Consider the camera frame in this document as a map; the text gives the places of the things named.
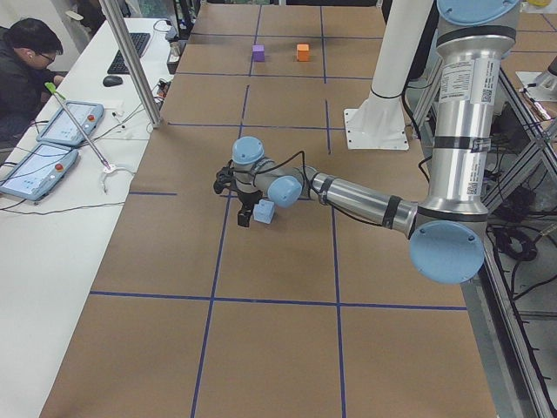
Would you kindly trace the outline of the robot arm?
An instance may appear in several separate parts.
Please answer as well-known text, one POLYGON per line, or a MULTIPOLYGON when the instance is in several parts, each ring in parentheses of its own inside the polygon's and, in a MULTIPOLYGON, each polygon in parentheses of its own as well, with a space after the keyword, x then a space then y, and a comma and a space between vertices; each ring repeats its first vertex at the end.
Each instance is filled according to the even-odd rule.
POLYGON ((515 42, 518 2, 394 2, 370 96, 345 112, 347 142, 352 149, 401 144, 387 113, 406 85, 431 9, 440 14, 436 49, 443 65, 426 198, 410 202, 309 166, 291 168, 267 158, 258 138, 242 137, 214 183, 216 192, 229 189, 238 195, 241 226, 248 226, 262 198, 288 207, 307 197, 403 233, 413 265, 430 280, 461 283, 480 270, 488 215, 480 194, 500 62, 515 42))

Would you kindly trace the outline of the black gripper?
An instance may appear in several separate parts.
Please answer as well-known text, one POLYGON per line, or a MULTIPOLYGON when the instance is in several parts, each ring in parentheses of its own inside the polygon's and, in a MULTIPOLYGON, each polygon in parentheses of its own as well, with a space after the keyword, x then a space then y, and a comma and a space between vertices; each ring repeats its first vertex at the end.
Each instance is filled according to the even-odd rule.
POLYGON ((238 211, 237 222, 239 226, 249 226, 252 218, 252 209, 261 200, 261 191, 242 192, 237 191, 238 198, 242 204, 238 211))

